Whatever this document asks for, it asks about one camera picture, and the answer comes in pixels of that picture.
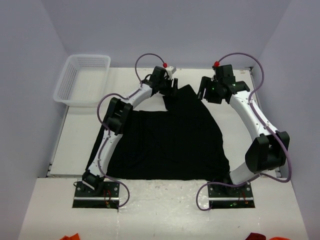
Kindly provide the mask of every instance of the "white plastic basket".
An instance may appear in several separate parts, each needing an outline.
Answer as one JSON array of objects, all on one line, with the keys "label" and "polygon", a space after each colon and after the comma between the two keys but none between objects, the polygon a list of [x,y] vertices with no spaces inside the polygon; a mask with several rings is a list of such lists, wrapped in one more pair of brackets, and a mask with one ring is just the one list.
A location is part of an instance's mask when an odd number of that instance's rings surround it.
[{"label": "white plastic basket", "polygon": [[105,92],[110,61],[106,55],[69,56],[53,99],[73,107],[96,107]]}]

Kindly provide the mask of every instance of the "gray wall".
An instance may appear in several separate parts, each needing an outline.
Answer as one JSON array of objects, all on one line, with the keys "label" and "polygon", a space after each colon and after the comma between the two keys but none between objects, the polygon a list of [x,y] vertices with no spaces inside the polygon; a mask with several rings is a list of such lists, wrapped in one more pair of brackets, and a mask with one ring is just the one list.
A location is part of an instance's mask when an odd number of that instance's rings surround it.
[{"label": "gray wall", "polygon": [[[154,52],[177,67],[209,68],[232,52],[260,56],[290,0],[42,2],[68,54],[107,54],[112,66],[132,67],[139,55]],[[229,61],[253,66],[249,58]]]},{"label": "gray wall", "polygon": [[[290,134],[292,184],[311,240],[320,239],[320,1],[292,0],[261,57],[265,114]],[[260,81],[260,70],[254,68]]]},{"label": "gray wall", "polygon": [[53,91],[67,54],[39,0],[0,1],[0,33],[0,235],[14,240],[61,126]]}]

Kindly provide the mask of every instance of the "black t-shirt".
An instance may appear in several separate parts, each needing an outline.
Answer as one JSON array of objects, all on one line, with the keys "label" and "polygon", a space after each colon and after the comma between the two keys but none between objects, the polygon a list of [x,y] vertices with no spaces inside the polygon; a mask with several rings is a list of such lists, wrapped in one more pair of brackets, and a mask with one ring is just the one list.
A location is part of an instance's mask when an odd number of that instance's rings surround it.
[{"label": "black t-shirt", "polygon": [[[222,133],[190,85],[163,97],[168,111],[133,111],[107,175],[121,179],[194,180],[223,178],[230,170]],[[88,165],[103,137],[101,127]]]}]

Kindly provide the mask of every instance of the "dark red object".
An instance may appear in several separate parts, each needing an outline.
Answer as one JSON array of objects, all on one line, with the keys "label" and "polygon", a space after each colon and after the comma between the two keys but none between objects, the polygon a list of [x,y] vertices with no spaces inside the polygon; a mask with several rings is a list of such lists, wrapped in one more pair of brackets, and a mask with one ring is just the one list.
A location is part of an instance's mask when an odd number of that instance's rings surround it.
[{"label": "dark red object", "polygon": [[215,61],[213,64],[214,67],[219,67],[219,65],[220,65],[220,62],[218,62],[218,61]]},{"label": "dark red object", "polygon": [[259,233],[250,233],[245,240],[266,240],[266,236]]}]

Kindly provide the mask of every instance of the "table top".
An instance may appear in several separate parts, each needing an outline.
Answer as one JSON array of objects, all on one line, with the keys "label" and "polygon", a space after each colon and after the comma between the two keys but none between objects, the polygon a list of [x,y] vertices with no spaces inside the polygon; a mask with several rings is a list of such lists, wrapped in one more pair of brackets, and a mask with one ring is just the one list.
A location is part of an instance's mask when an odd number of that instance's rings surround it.
[{"label": "table top", "polygon": [[[141,76],[152,71],[140,68]],[[190,84],[195,92],[202,76],[211,69],[178,69],[179,87]],[[253,89],[247,70],[235,70],[237,81]],[[128,94],[138,85],[133,68],[111,68],[106,94]],[[108,101],[101,108],[104,115]],[[226,103],[204,101],[223,134],[223,148],[231,170],[244,162],[251,144],[250,135],[238,114]],[[163,99],[156,94],[137,110],[165,111]],[[100,124],[95,108],[70,107],[65,118],[50,178],[39,178],[20,232],[20,240],[58,240],[79,233],[81,240],[210,239],[244,240],[251,233],[270,239],[285,237],[307,240],[292,184],[261,177],[251,183],[255,208],[200,211],[195,197],[204,180],[123,180],[130,189],[130,200],[119,212],[114,209],[72,208],[77,181],[87,165]],[[120,187],[120,203],[127,197]],[[199,203],[208,207],[204,188]]]}]

